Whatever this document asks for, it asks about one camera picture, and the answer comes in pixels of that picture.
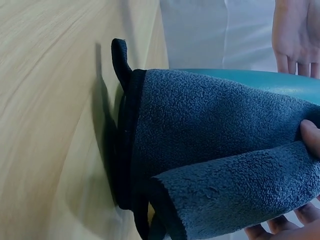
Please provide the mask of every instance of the fingernail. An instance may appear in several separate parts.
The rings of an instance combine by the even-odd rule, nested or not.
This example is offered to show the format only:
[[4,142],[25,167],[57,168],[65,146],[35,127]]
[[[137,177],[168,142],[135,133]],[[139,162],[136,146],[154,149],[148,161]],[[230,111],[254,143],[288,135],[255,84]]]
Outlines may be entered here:
[[304,119],[301,122],[302,124],[304,124],[305,126],[308,126],[309,128],[317,128],[317,126],[310,120]]

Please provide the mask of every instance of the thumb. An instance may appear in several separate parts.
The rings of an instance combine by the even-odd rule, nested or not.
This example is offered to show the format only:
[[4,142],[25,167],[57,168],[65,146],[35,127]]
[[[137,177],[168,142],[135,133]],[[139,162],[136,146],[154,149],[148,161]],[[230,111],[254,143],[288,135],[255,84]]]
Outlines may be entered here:
[[309,120],[303,120],[300,124],[302,139],[317,158],[320,158],[320,129]]

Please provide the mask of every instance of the finger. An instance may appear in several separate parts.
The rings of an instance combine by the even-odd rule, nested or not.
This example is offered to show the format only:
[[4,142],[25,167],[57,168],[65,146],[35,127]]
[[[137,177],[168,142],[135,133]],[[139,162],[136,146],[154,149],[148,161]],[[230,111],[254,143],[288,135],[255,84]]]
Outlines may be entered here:
[[267,232],[261,224],[244,229],[249,240],[269,240],[273,234]]
[[281,233],[278,236],[281,240],[319,240],[320,221],[317,220],[305,227],[288,231],[286,233],[284,232],[283,238],[281,238]]
[[310,77],[314,79],[320,79],[320,64],[311,63]]
[[278,68],[278,73],[288,74],[288,57],[281,53],[275,52],[276,66]]
[[311,202],[299,207],[294,213],[303,225],[320,220],[320,209],[315,207]]
[[269,225],[269,228],[273,234],[277,234],[279,232],[285,231],[285,230],[294,230],[298,229],[299,227],[295,225],[294,223],[287,220],[285,216],[279,216],[275,219],[272,219],[267,222]]
[[300,124],[300,130],[302,139],[309,151],[320,158],[320,129],[313,122],[303,120]]
[[296,74],[297,71],[297,63],[288,59],[288,71],[290,74]]
[[298,75],[310,77],[310,65],[298,63]]

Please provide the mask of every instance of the towel fold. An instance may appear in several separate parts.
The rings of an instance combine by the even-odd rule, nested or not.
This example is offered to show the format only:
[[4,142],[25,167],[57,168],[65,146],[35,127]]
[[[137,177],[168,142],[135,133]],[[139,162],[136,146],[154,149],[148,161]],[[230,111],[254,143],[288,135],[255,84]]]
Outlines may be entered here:
[[124,46],[111,46],[124,90],[112,182],[143,240],[232,233],[320,194],[299,131],[303,119],[320,127],[320,106],[185,71],[132,71]]
[[[173,240],[209,239],[288,213],[320,193],[320,161],[301,141],[196,163],[135,186],[133,212],[149,202]],[[139,226],[142,239],[148,226]]]

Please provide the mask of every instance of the black towel edge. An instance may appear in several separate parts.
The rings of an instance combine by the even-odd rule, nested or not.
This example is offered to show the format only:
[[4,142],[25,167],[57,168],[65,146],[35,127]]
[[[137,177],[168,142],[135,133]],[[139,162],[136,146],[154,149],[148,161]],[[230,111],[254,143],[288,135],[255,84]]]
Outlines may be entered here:
[[142,69],[132,72],[123,109],[119,110],[123,119],[118,119],[112,175],[115,200],[123,210],[131,210],[131,158],[146,72]]
[[168,190],[159,179],[153,177],[137,183],[132,194],[134,222],[142,240],[148,240],[150,231],[148,224],[149,203],[172,240],[188,239],[186,228],[178,216]]

